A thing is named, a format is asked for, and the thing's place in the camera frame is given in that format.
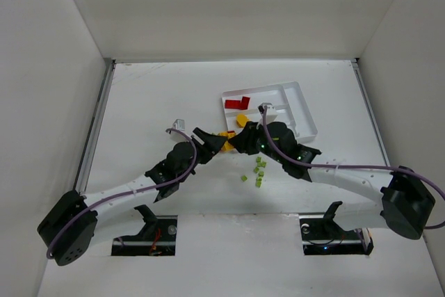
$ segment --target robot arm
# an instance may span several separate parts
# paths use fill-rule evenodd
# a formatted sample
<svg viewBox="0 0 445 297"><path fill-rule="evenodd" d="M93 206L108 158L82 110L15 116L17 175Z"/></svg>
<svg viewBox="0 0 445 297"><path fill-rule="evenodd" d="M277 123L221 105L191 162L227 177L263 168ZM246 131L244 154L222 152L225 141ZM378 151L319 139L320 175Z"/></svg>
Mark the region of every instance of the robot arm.
<svg viewBox="0 0 445 297"><path fill-rule="evenodd" d="M325 218L333 220L345 231L385 227L408 239L421 237L435 199L419 179L388 170L311 168L308 166L338 166L342 160L298 144L284 123L272 122L267 124L267 129L275 146L302 165L283 159L269 145L264 126L256 122L248 122L243 131L229 142L240 153L264 153L282 164L284 171L296 179L330 184L367 198L364 204L334 202L326 211Z"/></svg>
<svg viewBox="0 0 445 297"><path fill-rule="evenodd" d="M327 158L317 149L298 144L293 132L282 122L272 122L267 128L274 143L295 160L336 165L341 162L341 159ZM193 132L197 136L192 139L196 147L194 168L199 163L208 163L227 138L207 134L199 128ZM290 163L270 147L261 123L248 122L243 131L229 142L240 153L261 152L269 156L296 179L331 184L364 196L368 200L365 203L334 202L327 209L324 218L332 220L344 231L359 227L386 227L406 238L418 239L435 203L434 197L418 179L402 173L308 168ZM78 259L89 245L117 236L151 233L156 225L156 216L146 204L158 202L179 189L179 184L188 175L169 186L156 186L182 175L190 168L193 154L191 143L178 143L165 160L127 184L98 193L79 195L76 191L70 191L63 195L38 227L38 233L48 247L54 244L58 236L56 244L49 249L56 263L59 266L69 264ZM105 198L124 192L128 195L94 206ZM60 232L82 211L84 214L63 233Z"/></svg>

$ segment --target wire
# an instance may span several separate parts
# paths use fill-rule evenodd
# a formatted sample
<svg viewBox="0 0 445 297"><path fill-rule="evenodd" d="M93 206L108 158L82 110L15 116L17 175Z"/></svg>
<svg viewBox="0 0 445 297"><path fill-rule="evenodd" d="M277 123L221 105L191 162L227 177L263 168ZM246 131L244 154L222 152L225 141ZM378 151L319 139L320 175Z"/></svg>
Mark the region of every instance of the wire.
<svg viewBox="0 0 445 297"><path fill-rule="evenodd" d="M343 240L345 240L345 236L343 235L343 236L341 236L341 239L340 239L340 242L338 242L338 243L335 243L334 245L332 245L331 243L334 241L335 239L331 239L331 240L329 240L327 243L314 243L314 242L312 242L312 241L310 241L310 240L306 240L308 243L310 243L311 245L314 245L314 246L330 246L330 247L334 247L334 246L339 246L339 245L341 245L341 243L343 243Z"/></svg>
<svg viewBox="0 0 445 297"><path fill-rule="evenodd" d="M412 172L410 170L406 170L404 168L399 167L392 167L392 166L375 166L375 165L330 165L326 164L323 165L321 163L303 163L301 161L292 159L291 157L287 156L283 151L281 151L276 144L273 142L272 136L269 133L269 129L267 129L267 123L266 123L266 113L267 113L267 106L264 106L264 112L263 112L263 128L264 133L266 134L267 141L269 145L274 149L276 153L278 153L283 159L286 159L287 161L294 163L299 166L303 166L306 168L339 168L342 170L392 170L393 172L403 173L405 175L409 175L412 177L416 177L417 179L425 182L426 184L429 184L438 194L445 200L445 192L441 190L438 185L436 185L431 180L427 179L426 177L417 174L415 172ZM435 230L439 229L441 227L445 226L445 220L437 225L431 225L431 226L425 226L425 230Z"/></svg>
<svg viewBox="0 0 445 297"><path fill-rule="evenodd" d="M158 230L156 231L154 240L153 240L153 244L152 247L150 248L150 251L148 252L148 255L151 255L153 250L156 248L156 243L158 242L159 238L161 238L161 229L158 228Z"/></svg>
<svg viewBox="0 0 445 297"><path fill-rule="evenodd" d="M192 162L190 164L190 166L187 168L187 170L182 173L180 176L174 178L173 180L164 182L162 184L156 184L154 186L147 186L144 188L140 188L138 190L136 190L137 193L142 193L143 191L149 191L151 189L155 189L155 188L161 188L161 187L165 187L165 186L169 186L171 184L174 184L180 180L182 180L183 178L185 178L186 176L188 176L192 169L195 167L195 162L197 159L197 149L196 146L194 144L194 142L192 141L192 138L188 137L184 132L177 130L177 129L173 129L173 128L169 128L166 130L166 132L176 132L178 134L180 134L181 136L183 136L193 147L193 158L192 158ZM114 200L116 198L121 198L124 196L128 196L128 195L134 195L133 191L124 191L122 193L117 193L111 196L108 196L107 198L102 198L101 200L93 203L92 205L90 205L89 207L86 207L84 210L80 211L77 215L75 215L68 223L66 223L61 229L60 231L56 234L56 236L53 238L53 240L51 241L51 243L49 243L48 245L48 250L47 250L47 259L53 259L54 255L52 254L52 251L54 249L54 246L58 243L58 241L60 240L60 238L62 237L62 235L80 218L82 217L84 214L86 214L87 212L89 212L90 210L94 209L95 207L98 207L101 204L107 203L111 200Z"/></svg>
<svg viewBox="0 0 445 297"><path fill-rule="evenodd" d="M311 245L315 245L315 246L326 246L326 245L331 244L334 240L335 240L335 239L331 239L331 240L329 240L327 243L314 243L314 242L312 242L312 241L310 241L310 240L306 240L306 241L307 241L308 243L310 243Z"/></svg>

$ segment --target red block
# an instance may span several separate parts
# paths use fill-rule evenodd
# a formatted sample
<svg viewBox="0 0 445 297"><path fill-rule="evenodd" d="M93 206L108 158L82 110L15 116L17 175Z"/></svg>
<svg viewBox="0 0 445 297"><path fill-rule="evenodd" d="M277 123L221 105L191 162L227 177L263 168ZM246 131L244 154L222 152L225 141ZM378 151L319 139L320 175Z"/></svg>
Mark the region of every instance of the red block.
<svg viewBox="0 0 445 297"><path fill-rule="evenodd" d="M241 101L239 101L239 100L225 100L224 108L226 108L226 109L241 109Z"/></svg>
<svg viewBox="0 0 445 297"><path fill-rule="evenodd" d="M245 111L246 109L248 109L249 108L249 102L250 102L250 98L249 97L243 97L241 99L240 109L242 111Z"/></svg>

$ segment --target rectangular cutout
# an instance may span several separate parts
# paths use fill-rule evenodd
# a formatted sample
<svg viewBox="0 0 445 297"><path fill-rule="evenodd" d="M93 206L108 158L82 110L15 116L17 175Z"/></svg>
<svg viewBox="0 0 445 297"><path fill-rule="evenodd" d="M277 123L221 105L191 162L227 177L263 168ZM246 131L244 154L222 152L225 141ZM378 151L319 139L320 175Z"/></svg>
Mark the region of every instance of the rectangular cutout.
<svg viewBox="0 0 445 297"><path fill-rule="evenodd" d="M176 253L177 216L157 216L158 223L145 236L121 236L113 240L112 257L166 257Z"/></svg>

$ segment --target white table surface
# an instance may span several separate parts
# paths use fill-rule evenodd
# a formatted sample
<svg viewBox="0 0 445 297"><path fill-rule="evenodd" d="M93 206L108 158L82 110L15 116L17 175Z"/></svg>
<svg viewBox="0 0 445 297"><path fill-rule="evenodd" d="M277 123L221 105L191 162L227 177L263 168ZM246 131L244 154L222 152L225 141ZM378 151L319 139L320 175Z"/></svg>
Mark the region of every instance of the white table surface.
<svg viewBox="0 0 445 297"><path fill-rule="evenodd" d="M289 81L301 85L318 127L309 146L384 163L349 61L121 64L87 191L128 182L164 159L174 144L164 130L176 118L189 131L223 131L221 92ZM109 257L111 242L103 243L69 266L49 262L39 296L443 296L423 239L374 229L370 257L304 256L297 215L278 213L362 198L294 180L272 161L257 189L240 181L253 166L254 156L220 154L150 206L179 214L174 257Z"/></svg>
<svg viewBox="0 0 445 297"><path fill-rule="evenodd" d="M384 163L349 61L233 61L145 63L115 69L92 164L88 192L117 186L149 170L175 144L165 133L177 118L187 131L227 130L221 93L297 81L318 128L307 143L355 163ZM196 169L156 214L254 214L325 211L358 195L289 177L269 161L261 189L254 186L255 156L219 154ZM243 183L241 175L249 180Z"/></svg>

